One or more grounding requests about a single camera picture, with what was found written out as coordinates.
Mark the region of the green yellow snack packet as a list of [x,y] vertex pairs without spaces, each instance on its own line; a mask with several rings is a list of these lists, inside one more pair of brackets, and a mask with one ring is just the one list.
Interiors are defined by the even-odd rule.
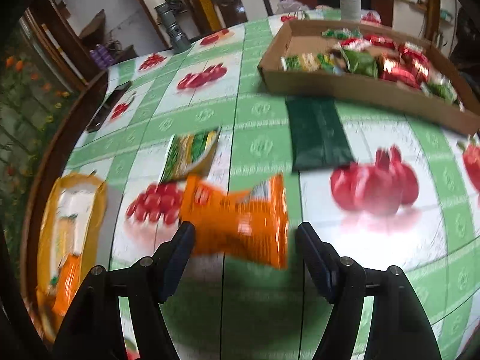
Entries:
[[218,147],[221,127],[171,137],[165,157],[162,183],[186,180],[189,176],[206,176]]

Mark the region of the orange packet in tray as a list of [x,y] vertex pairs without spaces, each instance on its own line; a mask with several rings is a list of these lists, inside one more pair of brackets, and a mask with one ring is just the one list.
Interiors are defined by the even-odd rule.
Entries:
[[53,311],[64,316],[80,285],[80,256],[68,254],[59,269]]

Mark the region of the green snack packet in box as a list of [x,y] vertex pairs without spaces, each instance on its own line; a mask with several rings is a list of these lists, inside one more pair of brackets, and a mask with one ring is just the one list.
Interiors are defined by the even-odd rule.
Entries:
[[377,79],[377,60],[370,53],[341,49],[341,55],[349,73]]

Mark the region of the dark green snack packet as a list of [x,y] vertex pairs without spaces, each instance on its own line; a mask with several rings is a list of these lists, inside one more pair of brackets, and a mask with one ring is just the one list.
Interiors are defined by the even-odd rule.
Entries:
[[293,97],[286,100],[295,172],[335,168],[355,158],[335,100],[331,97]]

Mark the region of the white plastic bags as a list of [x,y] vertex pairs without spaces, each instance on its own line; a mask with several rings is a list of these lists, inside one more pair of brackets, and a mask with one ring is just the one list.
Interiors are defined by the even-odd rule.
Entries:
[[308,11],[310,7],[297,0],[281,0],[277,4],[276,15],[294,13],[297,11]]

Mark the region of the black smartphone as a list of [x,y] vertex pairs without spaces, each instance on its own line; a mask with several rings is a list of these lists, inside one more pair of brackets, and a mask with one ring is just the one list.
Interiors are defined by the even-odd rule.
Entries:
[[122,85],[118,85],[103,102],[103,105],[98,109],[97,113],[94,115],[93,119],[89,122],[89,125],[86,128],[87,133],[97,132],[102,125],[104,124],[107,116],[112,112],[114,106],[117,102],[120,101],[122,96],[127,92],[131,87],[132,82],[129,80]]

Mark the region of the brown cardboard snack tray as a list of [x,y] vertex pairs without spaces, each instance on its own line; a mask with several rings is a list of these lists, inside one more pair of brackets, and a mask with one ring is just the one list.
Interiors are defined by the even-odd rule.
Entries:
[[388,27],[293,19],[258,65],[275,94],[325,96],[418,116],[458,133],[479,131],[479,102],[429,41]]

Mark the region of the yellow rimmed white tray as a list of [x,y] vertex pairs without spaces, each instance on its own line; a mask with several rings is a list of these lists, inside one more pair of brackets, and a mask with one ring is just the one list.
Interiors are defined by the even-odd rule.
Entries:
[[68,254],[80,256],[80,284],[96,264],[107,210],[107,184],[95,174],[58,178],[44,209],[37,248],[37,306],[45,339],[55,341],[64,316],[55,314],[59,269]]

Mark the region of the purple bottles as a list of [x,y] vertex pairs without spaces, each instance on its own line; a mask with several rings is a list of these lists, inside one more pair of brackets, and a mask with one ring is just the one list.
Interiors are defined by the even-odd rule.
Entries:
[[94,49],[89,51],[89,54],[101,70],[106,70],[115,63],[114,58],[102,44],[97,44]]

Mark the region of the red snack packets pile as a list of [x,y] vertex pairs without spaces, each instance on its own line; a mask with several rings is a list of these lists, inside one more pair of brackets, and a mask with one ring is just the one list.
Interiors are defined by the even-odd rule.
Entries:
[[367,34],[340,41],[339,50],[368,52],[377,60],[379,80],[400,83],[420,89],[430,80],[431,62],[423,48],[408,42],[396,42],[391,37]]

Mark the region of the flower wall painting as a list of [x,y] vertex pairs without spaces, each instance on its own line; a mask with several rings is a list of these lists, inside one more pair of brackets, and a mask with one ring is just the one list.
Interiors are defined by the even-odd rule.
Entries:
[[1,225],[14,272],[32,182],[47,146],[79,92],[16,26],[1,47]]

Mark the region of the orange snack packet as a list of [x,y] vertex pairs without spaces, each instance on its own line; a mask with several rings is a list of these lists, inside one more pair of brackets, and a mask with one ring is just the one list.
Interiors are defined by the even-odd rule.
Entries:
[[289,218],[281,174],[235,193],[225,193],[191,175],[186,180],[180,218],[194,225],[194,255],[227,254],[287,268]]

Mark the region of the grey metal flashlight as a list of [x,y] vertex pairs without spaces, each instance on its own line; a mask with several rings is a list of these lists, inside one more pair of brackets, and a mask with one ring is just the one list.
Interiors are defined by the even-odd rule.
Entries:
[[168,4],[165,2],[158,5],[155,11],[160,17],[163,27],[165,27],[166,33],[170,38],[174,54],[177,55],[188,51],[191,48],[191,42],[176,22],[174,13]]

